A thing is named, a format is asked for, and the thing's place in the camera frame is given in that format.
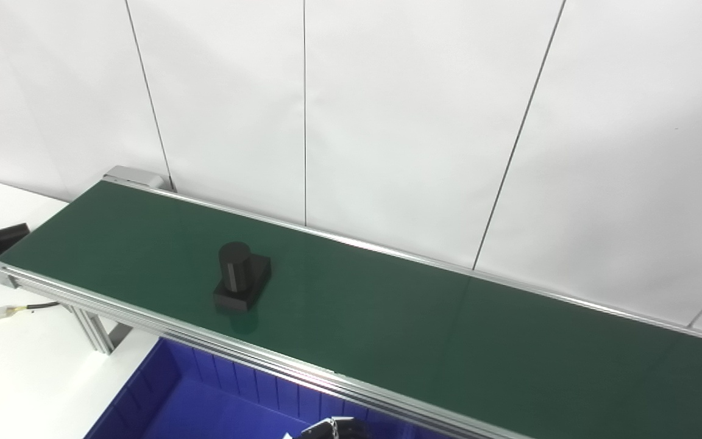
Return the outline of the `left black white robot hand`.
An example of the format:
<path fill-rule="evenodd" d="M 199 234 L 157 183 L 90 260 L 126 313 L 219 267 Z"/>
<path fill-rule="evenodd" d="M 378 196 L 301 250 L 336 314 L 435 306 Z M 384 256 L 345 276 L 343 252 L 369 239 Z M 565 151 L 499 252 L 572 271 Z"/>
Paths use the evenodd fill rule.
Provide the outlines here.
<path fill-rule="evenodd" d="M 364 422 L 354 417 L 325 418 L 302 430 L 296 438 L 368 438 Z"/>

